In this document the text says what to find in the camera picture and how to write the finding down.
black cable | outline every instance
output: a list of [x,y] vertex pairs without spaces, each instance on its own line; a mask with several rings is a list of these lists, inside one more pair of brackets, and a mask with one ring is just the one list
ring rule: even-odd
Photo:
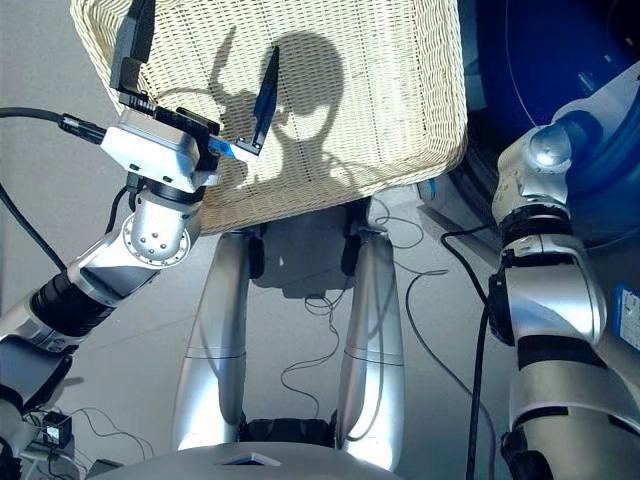
[[478,329],[478,341],[476,344],[476,359],[475,359],[475,367],[473,372],[473,391],[471,395],[471,415],[469,419],[469,438],[467,443],[467,470],[466,470],[466,479],[473,480],[475,477],[475,462],[476,462],[476,446],[478,440],[478,413],[480,407],[480,391],[482,388],[482,362],[484,359],[484,342],[487,333],[487,323],[489,321],[489,312],[487,309],[487,296],[478,281],[478,277],[475,272],[467,262],[467,259],[462,256],[460,252],[458,252],[449,242],[447,242],[447,238],[449,237],[459,237],[462,235],[470,235],[472,233],[479,232],[480,230],[484,230],[486,228],[491,227],[492,224],[481,225],[476,228],[472,228],[471,230],[462,230],[459,232],[449,232],[445,233],[440,237],[440,242],[444,247],[451,252],[451,254],[460,261],[465,271],[469,275],[471,282],[473,283],[474,288],[480,297],[480,300],[485,305],[482,311],[482,318],[480,319],[480,326]]
[[116,217],[118,216],[118,205],[120,205],[120,200],[122,200],[125,193],[127,193],[126,186],[122,187],[113,198],[113,202],[111,203],[111,212],[109,213],[109,222],[107,223],[107,228],[104,231],[105,235],[113,231],[113,227],[116,224]]
[[[25,107],[5,107],[0,108],[0,118],[35,118],[37,120],[45,120],[47,122],[53,122],[57,124],[62,130],[77,137],[87,140],[92,143],[101,143],[104,138],[106,130],[98,127],[97,125],[85,122],[79,118],[73,117],[68,114],[59,114],[50,110],[42,110],[39,108],[25,108]],[[9,194],[0,184],[0,200],[5,204],[7,210],[13,215],[13,218],[20,224],[20,226],[27,232],[27,234],[33,239],[34,242],[42,249],[42,251],[51,259],[53,263],[60,269],[65,271],[66,265],[60,259],[58,254],[49,246],[49,244],[42,238],[42,236],[36,231],[35,228],[29,223],[29,221],[22,215],[18,207],[9,197]]]
[[[97,408],[97,407],[83,407],[83,408],[78,408],[77,410],[74,410],[73,412],[71,412],[71,413],[69,413],[69,414],[65,414],[65,413],[64,413],[60,408],[58,408],[58,407],[53,407],[53,406],[52,406],[52,407],[50,407],[50,408],[51,408],[51,409],[55,409],[55,410],[57,410],[57,411],[58,411],[58,413],[63,414],[63,415],[65,415],[65,416],[67,416],[67,417],[73,417],[73,416],[74,416],[74,415],[76,415],[77,413],[82,413],[82,414],[86,417],[87,421],[89,422],[89,427],[91,428],[91,430],[93,431],[93,433],[94,433],[96,436],[98,436],[98,437],[112,437],[112,436],[115,436],[115,435],[124,435],[124,436],[126,436],[126,437],[131,438],[132,440],[134,440],[134,441],[138,444],[138,446],[140,447],[140,450],[142,451],[142,458],[143,458],[143,460],[146,460],[146,459],[147,459],[147,457],[146,457],[146,452],[145,452],[144,447],[142,446],[142,443],[141,443],[141,442],[144,442],[144,443],[149,447],[149,450],[151,451],[151,456],[152,456],[152,457],[154,457],[154,456],[155,456],[155,451],[154,451],[154,449],[153,449],[153,445],[151,444],[151,442],[149,442],[148,440],[146,440],[146,439],[144,439],[144,438],[142,438],[142,437],[138,437],[137,435],[133,435],[132,433],[126,432],[126,431],[122,430],[121,428],[118,428],[118,427],[116,426],[116,424],[114,423],[114,421],[111,419],[111,417],[109,417],[109,415],[107,415],[103,410],[100,410],[100,409],[99,409],[99,408]],[[112,432],[112,433],[98,433],[98,432],[96,431],[96,429],[94,428],[94,426],[93,426],[93,422],[91,421],[91,417],[89,416],[89,413],[88,413],[88,411],[91,411],[91,410],[94,410],[94,411],[96,411],[96,412],[98,412],[98,413],[102,414],[102,415],[107,419],[107,421],[111,424],[111,426],[113,427],[113,429],[115,430],[115,432]],[[48,413],[48,411],[47,411],[47,410],[42,410],[42,409],[38,409],[37,411],[42,412],[42,413]],[[65,420],[63,420],[62,422],[60,422],[59,424],[57,424],[56,426],[62,425],[65,421],[66,421],[66,419],[65,419]],[[41,429],[41,430],[45,433],[45,435],[46,435],[46,429],[45,429],[44,427],[40,427],[40,429]]]
[[476,445],[478,443],[478,410],[480,407],[480,390],[482,389],[482,361],[484,359],[484,342],[489,323],[489,310],[482,310],[478,341],[476,343],[476,362],[473,369],[473,393],[471,395],[471,416],[469,418],[469,441],[467,444],[466,480],[473,480],[476,470]]
[[7,207],[9,213],[13,215],[13,218],[16,219],[16,222],[20,224],[20,226],[24,229],[25,232],[33,239],[34,242],[38,244],[38,246],[42,249],[42,251],[51,259],[53,263],[56,264],[56,267],[60,269],[60,271],[64,272],[67,268],[64,262],[60,259],[58,254],[49,246],[49,244],[42,238],[42,236],[37,232],[35,228],[29,223],[29,221],[22,215],[16,204],[13,203],[11,197],[0,183],[0,200]]
[[59,123],[63,118],[59,113],[51,112],[49,110],[41,110],[39,108],[0,108],[0,118],[10,117],[37,118],[38,120],[46,120],[53,123]]
[[136,211],[136,194],[133,192],[129,192],[129,210]]
[[[418,330],[418,327],[416,325],[416,322],[413,318],[413,313],[411,311],[411,291],[413,289],[413,286],[416,284],[416,282],[418,280],[420,280],[422,277],[425,276],[436,276],[436,275],[443,275],[442,270],[431,270],[428,272],[423,272],[419,275],[416,275],[411,282],[409,283],[409,286],[407,287],[407,290],[405,292],[404,295],[404,306],[405,306],[405,310],[407,311],[407,318],[409,319],[409,324],[411,325],[411,329],[413,330],[414,335],[416,336],[418,343],[420,343],[420,345],[422,346],[422,348],[427,352],[427,354],[431,357],[431,359],[436,362],[436,364],[449,376],[449,378],[451,378],[451,380],[453,380],[453,382],[460,387],[460,389],[462,389],[467,395],[469,395],[469,397],[471,398],[471,405],[472,405],[472,410],[473,410],[473,404],[474,404],[474,395],[471,390],[469,390],[467,388],[467,386],[464,384],[464,382],[462,380],[460,380],[460,377],[458,377],[449,367],[447,367],[447,365],[440,359],[440,357],[438,357],[438,355],[436,355],[436,353],[431,350],[431,347],[429,347],[429,345],[427,344],[427,342],[424,340],[424,337],[422,336],[422,334],[420,333],[420,331]],[[487,408],[483,405],[483,403],[480,400],[480,396],[477,395],[476,396],[478,399],[478,407],[480,412],[482,413],[482,416],[484,417],[485,421],[487,422],[487,427],[489,429],[489,441],[490,441],[490,445],[489,445],[489,471],[488,471],[488,479],[489,480],[493,480],[494,475],[495,475],[495,461],[496,461],[496,430],[495,430],[495,426],[493,424],[493,420],[491,419],[491,414],[489,413],[489,410],[487,410]]]
[[440,243],[442,243],[444,248],[449,250],[451,255],[453,255],[454,257],[456,257],[458,259],[458,261],[462,264],[462,266],[466,270],[467,275],[469,275],[469,278],[471,279],[471,283],[473,283],[473,287],[476,289],[476,293],[478,294],[478,296],[480,297],[480,300],[482,300],[482,303],[484,303],[484,304],[487,303],[487,295],[484,293],[484,290],[482,289],[482,286],[480,285],[480,282],[478,281],[478,277],[476,277],[476,274],[474,273],[473,269],[471,268],[471,265],[469,265],[469,262],[467,262],[467,259],[464,258],[460,252],[458,252],[455,248],[453,248],[451,246],[451,244],[447,241],[447,238],[449,238],[449,237],[461,237],[463,235],[471,235],[472,233],[476,233],[476,232],[479,232],[481,230],[485,230],[485,229],[490,228],[492,226],[493,226],[493,224],[487,223],[485,225],[480,225],[479,227],[472,228],[471,230],[461,230],[459,232],[448,232],[448,233],[445,233],[444,235],[442,235],[440,237]]

wicker basket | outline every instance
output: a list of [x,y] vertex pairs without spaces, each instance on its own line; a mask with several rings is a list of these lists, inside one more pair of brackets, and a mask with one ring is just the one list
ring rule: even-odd
[[[72,0],[108,89],[127,0]],[[203,232],[338,205],[453,168],[466,110],[456,0],[158,0],[140,88],[247,136],[273,46],[278,108],[260,159],[223,159]]]

sticker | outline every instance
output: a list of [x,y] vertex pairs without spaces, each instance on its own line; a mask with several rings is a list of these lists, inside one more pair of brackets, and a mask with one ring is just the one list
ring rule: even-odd
[[616,289],[614,333],[640,352],[640,294],[624,285]]

black plastic part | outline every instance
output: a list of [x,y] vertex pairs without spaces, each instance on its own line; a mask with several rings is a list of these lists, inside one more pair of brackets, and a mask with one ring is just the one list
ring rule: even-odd
[[0,455],[0,479],[20,480],[22,478],[21,459],[13,458],[11,448],[2,439],[0,439],[0,443],[5,446],[2,455]]
[[53,277],[31,297],[38,319],[70,337],[83,337],[114,310],[85,295],[64,271]]
[[67,376],[69,370],[71,370],[71,364],[73,359],[71,355],[64,355],[60,364],[53,371],[47,381],[40,387],[40,389],[31,397],[22,407],[22,413],[28,413],[38,408],[40,405],[44,405],[51,399],[51,395],[55,391],[56,387],[60,385],[60,382]]
[[578,362],[607,369],[607,365],[585,340],[550,335],[532,335],[518,340],[518,369],[549,360]]
[[133,172],[127,172],[127,191],[129,193],[138,194],[142,191],[143,186],[144,177]]
[[618,417],[614,417],[613,415],[607,415],[609,417],[609,423],[614,427],[621,428],[625,432],[629,432],[632,435],[640,438],[640,433],[638,433],[634,428],[628,423],[620,420]]
[[547,459],[537,450],[514,454],[508,466],[513,480],[553,480]]
[[256,237],[249,240],[249,277],[260,278],[264,273],[264,242]]
[[87,142],[100,145],[107,131],[96,125],[95,123],[85,122],[84,120],[69,115],[62,114],[62,119],[58,122],[58,126],[67,133],[80,137]]
[[194,193],[188,193],[151,179],[146,179],[145,185],[154,195],[184,205],[193,205],[204,198],[205,187],[200,187]]
[[588,160],[602,138],[602,125],[590,113],[573,110],[556,120],[569,136],[571,163]]
[[109,86],[146,101],[138,91],[140,66],[149,60],[155,24],[155,0],[133,0],[118,28]]
[[187,110],[184,107],[176,108],[176,112],[200,125],[204,125],[210,135],[218,135],[220,133],[220,125],[213,120],[209,120],[208,118],[198,115],[191,110]]
[[502,245],[519,238],[544,233],[571,235],[569,215],[560,207],[528,205],[507,215],[500,223]]
[[366,225],[370,205],[371,197],[361,198],[342,205],[346,213],[346,219],[344,222],[344,238],[349,238],[351,236],[354,224]]
[[20,395],[14,389],[9,388],[5,385],[0,385],[0,398],[9,402],[19,411],[22,411],[22,404],[24,400],[22,399],[22,395]]
[[546,265],[572,264],[574,262],[574,258],[567,253],[539,253],[516,257],[515,252],[511,249],[502,252],[500,258],[501,268],[542,267]]
[[256,119],[256,126],[249,142],[242,140],[237,141],[237,145],[243,150],[258,155],[262,146],[264,145],[264,139],[267,136],[269,127],[271,126],[271,120],[273,114],[276,111],[276,102],[278,96],[278,69],[280,65],[280,48],[275,47],[267,70],[265,71],[262,79],[262,85],[256,98],[256,103],[253,107],[253,116]]
[[513,347],[515,340],[513,337],[513,327],[511,325],[507,280],[503,268],[489,277],[487,308],[489,309],[489,327],[491,328],[491,333],[505,345]]
[[358,263],[358,255],[362,240],[359,235],[351,235],[344,242],[342,250],[342,258],[340,259],[340,269],[347,277],[353,277],[356,273],[356,265]]
[[569,415],[569,409],[567,407],[536,408],[535,410],[530,410],[520,415],[514,423],[514,428],[519,427],[520,425],[524,425],[528,421],[533,420],[535,418],[558,417],[558,416],[565,416],[565,415]]
[[240,428],[241,442],[308,443],[333,448],[333,430],[324,420],[298,418],[259,419]]
[[544,455],[527,449],[527,439],[521,427],[503,435],[500,453],[513,480],[553,480]]

silver robot leg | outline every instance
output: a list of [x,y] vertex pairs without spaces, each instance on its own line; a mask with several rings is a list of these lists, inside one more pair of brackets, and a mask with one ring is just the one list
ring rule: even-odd
[[251,234],[220,237],[176,395],[172,448],[237,440],[245,380],[245,328]]
[[337,409],[336,446],[393,471],[402,450],[404,365],[393,247],[365,229],[355,272]]
[[578,339],[518,345],[502,443],[513,477],[640,478],[640,412],[620,377]]

